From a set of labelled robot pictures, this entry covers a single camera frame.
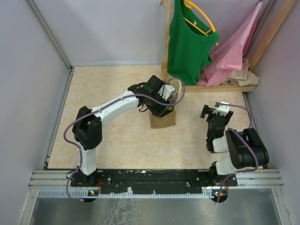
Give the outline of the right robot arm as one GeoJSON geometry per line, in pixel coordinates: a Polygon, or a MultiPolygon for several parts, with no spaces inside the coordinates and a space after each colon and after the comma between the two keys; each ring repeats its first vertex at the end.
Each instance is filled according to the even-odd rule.
{"type": "Polygon", "coordinates": [[[267,166],[270,160],[265,145],[252,127],[251,112],[248,112],[248,128],[242,131],[225,128],[233,116],[230,106],[226,102],[216,103],[215,108],[204,105],[200,115],[202,119],[207,117],[207,150],[212,154],[229,154],[228,157],[211,164],[209,179],[216,186],[225,185],[229,175],[255,171],[260,166],[267,166]]]}

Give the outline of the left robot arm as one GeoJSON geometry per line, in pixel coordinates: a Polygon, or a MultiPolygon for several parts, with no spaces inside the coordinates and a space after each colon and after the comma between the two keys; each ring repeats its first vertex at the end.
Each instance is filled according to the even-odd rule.
{"type": "Polygon", "coordinates": [[[123,113],[143,108],[158,118],[174,111],[179,93],[176,88],[153,75],[147,82],[134,84],[119,97],[94,108],[82,107],[72,127],[80,150],[79,170],[81,181],[87,186],[98,180],[95,173],[96,148],[102,142],[102,128],[123,113]]]}

